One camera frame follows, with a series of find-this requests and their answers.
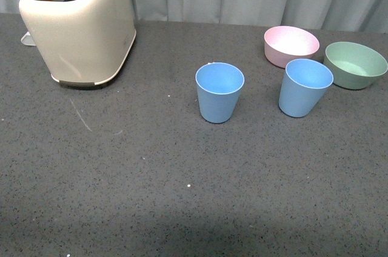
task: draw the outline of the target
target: blue cup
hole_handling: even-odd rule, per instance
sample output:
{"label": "blue cup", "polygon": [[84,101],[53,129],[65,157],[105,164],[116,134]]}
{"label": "blue cup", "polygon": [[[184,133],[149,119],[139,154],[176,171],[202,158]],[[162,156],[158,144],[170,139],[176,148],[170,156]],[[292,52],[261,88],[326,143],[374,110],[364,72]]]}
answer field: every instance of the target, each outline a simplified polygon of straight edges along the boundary
{"label": "blue cup", "polygon": [[214,62],[198,69],[195,80],[202,117],[215,124],[230,119],[244,85],[243,73],[228,63]]}
{"label": "blue cup", "polygon": [[286,65],[279,108],[287,115],[307,115],[333,83],[332,72],[310,59],[295,59]]}

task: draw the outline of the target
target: cup rim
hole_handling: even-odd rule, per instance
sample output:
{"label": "cup rim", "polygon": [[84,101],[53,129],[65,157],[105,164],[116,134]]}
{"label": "cup rim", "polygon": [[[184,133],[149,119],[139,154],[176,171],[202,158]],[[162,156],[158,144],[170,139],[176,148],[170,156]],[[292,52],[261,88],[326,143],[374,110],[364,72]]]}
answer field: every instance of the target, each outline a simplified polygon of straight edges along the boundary
{"label": "cup rim", "polygon": [[[206,68],[206,67],[207,67],[208,65],[210,65],[210,64],[219,64],[219,65],[224,64],[224,65],[229,65],[229,66],[233,67],[234,69],[236,69],[237,72],[240,73],[241,76],[242,76],[242,83],[241,83],[241,85],[240,85],[238,88],[236,88],[234,91],[232,91],[232,92],[227,92],[227,93],[213,92],[213,91],[211,91],[211,90],[208,90],[208,89],[204,88],[204,87],[198,82],[198,72],[199,72],[201,69]],[[229,63],[224,63],[224,62],[210,62],[210,63],[207,63],[207,64],[201,66],[201,67],[196,71],[196,73],[195,73],[195,81],[196,81],[196,83],[198,84],[198,86],[200,86],[203,90],[205,90],[205,91],[207,91],[207,92],[209,92],[209,93],[212,93],[212,94],[214,94],[214,95],[230,95],[230,94],[235,93],[235,92],[238,92],[240,89],[242,89],[242,87],[244,86],[244,83],[245,83],[245,77],[244,77],[244,73],[243,73],[239,68],[237,68],[237,67],[234,66],[234,65],[231,65],[231,64],[229,64]]]}
{"label": "cup rim", "polygon": [[[327,72],[329,72],[329,74],[331,75],[331,80],[330,80],[330,83],[326,84],[325,86],[322,86],[322,87],[311,87],[311,86],[308,86],[308,85],[304,85],[296,80],[294,80],[289,72],[288,72],[288,68],[290,64],[294,64],[296,61],[310,61],[310,64],[315,64],[317,66],[320,66],[320,67],[323,67],[323,69],[325,69]],[[291,60],[290,62],[287,63],[286,65],[286,68],[285,68],[285,72],[287,73],[287,76],[293,81],[295,82],[296,84],[300,85],[300,86],[303,86],[305,88],[309,88],[309,89],[315,89],[315,90],[319,90],[319,89],[325,89],[325,88],[328,88],[330,87],[333,82],[334,82],[334,76],[333,76],[333,73],[332,71],[325,65],[323,65],[322,63],[318,62],[318,61],[315,61],[315,60],[311,60],[311,59],[305,59],[305,58],[298,58],[298,59],[294,59],[294,60]]]}

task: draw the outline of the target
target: toaster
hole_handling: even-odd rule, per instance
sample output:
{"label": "toaster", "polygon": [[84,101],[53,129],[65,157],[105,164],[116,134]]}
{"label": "toaster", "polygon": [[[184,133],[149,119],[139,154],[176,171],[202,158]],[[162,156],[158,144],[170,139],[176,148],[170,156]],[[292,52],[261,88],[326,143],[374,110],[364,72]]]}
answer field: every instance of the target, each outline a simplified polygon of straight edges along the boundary
{"label": "toaster", "polygon": [[110,81],[136,37],[131,0],[20,0],[19,11],[52,78],[63,85]]}

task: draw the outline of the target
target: green bowl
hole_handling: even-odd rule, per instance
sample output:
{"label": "green bowl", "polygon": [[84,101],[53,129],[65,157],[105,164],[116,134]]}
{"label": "green bowl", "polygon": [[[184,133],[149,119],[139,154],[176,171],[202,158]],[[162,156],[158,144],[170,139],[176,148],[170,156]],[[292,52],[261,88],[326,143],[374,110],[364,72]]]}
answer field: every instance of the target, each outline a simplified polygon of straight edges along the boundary
{"label": "green bowl", "polygon": [[368,87],[388,70],[378,52],[352,42],[328,45],[323,64],[333,73],[335,85],[354,90]]}

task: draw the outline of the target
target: gray countertop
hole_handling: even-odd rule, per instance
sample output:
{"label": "gray countertop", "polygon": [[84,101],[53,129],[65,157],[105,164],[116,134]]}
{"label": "gray countertop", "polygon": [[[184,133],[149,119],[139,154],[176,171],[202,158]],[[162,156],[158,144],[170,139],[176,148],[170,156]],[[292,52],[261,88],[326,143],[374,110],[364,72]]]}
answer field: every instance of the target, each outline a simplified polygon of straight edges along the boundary
{"label": "gray countertop", "polygon": [[[137,22],[119,75],[64,88],[19,15],[0,15],[1,256],[387,256],[388,76],[278,107],[266,27]],[[311,31],[321,47],[388,35]],[[199,113],[195,72],[246,83],[229,121]]]}

